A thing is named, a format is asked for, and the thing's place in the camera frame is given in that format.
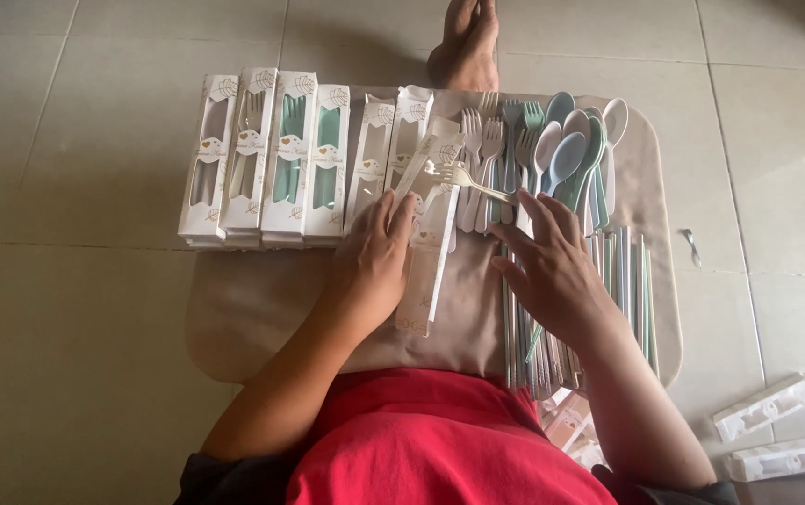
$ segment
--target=person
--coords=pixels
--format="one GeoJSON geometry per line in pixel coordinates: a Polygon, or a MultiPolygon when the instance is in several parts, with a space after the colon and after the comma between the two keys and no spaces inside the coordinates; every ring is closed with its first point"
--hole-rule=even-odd
{"type": "MultiPolygon", "coordinates": [[[[438,86],[498,87],[492,0],[453,0],[429,59],[438,86]]],[[[490,231],[521,259],[491,260],[518,300],[574,350],[599,443],[592,473],[543,434],[526,391],[497,379],[396,368],[338,375],[406,285],[414,195],[388,189],[338,246],[331,279],[283,348],[192,454],[186,503],[737,503],[667,397],[584,250],[576,216],[517,194],[532,219],[490,231]]]]}

